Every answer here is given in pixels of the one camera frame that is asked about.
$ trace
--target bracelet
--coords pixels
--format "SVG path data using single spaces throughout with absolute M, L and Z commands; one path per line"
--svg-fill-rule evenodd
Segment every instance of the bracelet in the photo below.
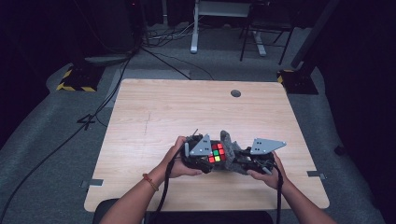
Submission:
M 148 174 L 143 174 L 143 179 L 147 180 L 150 185 L 155 189 L 155 191 L 158 191 L 159 189 L 157 188 L 157 186 L 154 185 L 154 183 L 152 183 L 152 179 L 149 178 Z

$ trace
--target person's left hand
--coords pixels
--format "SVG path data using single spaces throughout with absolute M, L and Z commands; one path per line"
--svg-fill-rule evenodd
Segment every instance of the person's left hand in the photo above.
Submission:
M 174 155 L 177 153 L 178 149 L 186 142 L 186 137 L 179 136 L 175 142 L 175 145 L 172 146 L 169 151 L 166 153 L 165 157 L 161 161 L 159 166 L 162 166 L 166 170 L 166 166 L 169 161 L 172 160 Z M 201 170 L 190 169 L 183 164 L 181 161 L 180 155 L 177 155 L 175 158 L 175 164 L 172 168 L 172 172 L 170 177 L 176 178 L 181 175 L 201 175 L 203 172 Z

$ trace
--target gray floor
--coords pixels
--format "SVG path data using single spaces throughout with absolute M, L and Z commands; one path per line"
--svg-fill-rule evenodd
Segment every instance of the gray floor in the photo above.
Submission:
M 239 62 L 242 40 L 238 39 L 239 30 L 232 28 L 203 30 L 197 54 L 190 54 L 190 35 L 148 50 L 202 67 L 215 80 L 275 82 L 276 71 L 290 68 L 293 55 L 308 33 L 308 29 L 295 31 L 281 66 L 277 65 L 281 49 L 270 47 L 266 48 L 268 56 L 260 57 L 255 46 L 248 46 L 244 61 Z M 196 66 L 162 58 L 180 70 L 189 71 L 192 79 L 210 79 L 207 72 Z M 1 208 L 21 180 L 78 129 L 80 124 L 76 121 L 94 113 L 105 100 L 113 79 L 120 74 L 120 65 L 108 67 L 98 92 L 56 91 L 67 67 L 66 64 L 48 79 L 50 95 L 0 150 Z M 127 69 L 129 77 L 139 76 L 136 69 L 172 71 L 144 51 L 132 58 Z M 333 153 L 340 140 L 333 126 L 319 70 L 314 71 L 312 78 L 319 95 L 289 95 L 289 99 L 315 165 L 328 177 L 323 180 L 330 199 L 326 212 L 339 223 L 384 223 L 379 211 L 371 204 L 370 190 L 351 159 Z M 98 115 L 99 120 L 108 123 L 111 112 L 112 107 L 105 107 Z M 105 133 L 106 127 L 96 122 L 46 160 L 17 192 L 4 223 L 91 223 L 93 213 L 84 210 L 86 190 L 80 184 L 92 177 Z M 276 212 L 270 211 L 270 214 L 275 217 Z M 282 223 L 297 223 L 297 220 L 290 210 L 284 210 Z

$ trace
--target person's right hand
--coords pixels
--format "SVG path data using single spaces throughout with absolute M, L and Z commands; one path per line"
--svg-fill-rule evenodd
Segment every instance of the person's right hand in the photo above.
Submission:
M 286 177 L 286 173 L 285 170 L 283 169 L 283 165 L 282 162 L 280 161 L 279 157 L 276 155 L 276 153 L 273 151 L 274 154 L 274 158 L 275 158 L 275 162 L 277 167 L 280 170 L 280 173 L 283 176 L 283 182 L 285 183 L 286 181 L 289 181 L 288 178 Z M 257 179 L 257 180 L 262 180 L 264 181 L 264 183 L 266 185 L 268 185 L 269 187 L 273 188 L 273 189 L 277 189 L 277 182 L 278 182 L 278 172 L 277 169 L 273 169 L 272 170 L 272 174 L 271 175 L 262 175 L 256 171 L 253 170 L 248 170 L 247 171 L 248 175 L 251 175 L 253 178 Z

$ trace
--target wooden table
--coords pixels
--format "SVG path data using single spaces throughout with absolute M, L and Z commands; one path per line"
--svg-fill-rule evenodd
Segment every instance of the wooden table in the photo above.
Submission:
M 232 90 L 241 92 L 231 96 Z M 276 151 L 291 181 L 317 206 L 329 200 L 283 87 L 272 82 L 124 79 L 108 124 L 85 208 L 121 197 L 163 158 L 179 135 L 219 140 L 225 130 L 241 148 L 254 138 L 285 141 Z M 157 208 L 163 185 L 148 207 Z M 282 207 L 289 205 L 282 199 Z M 248 175 L 217 171 L 170 179 L 163 211 L 276 209 L 276 190 Z

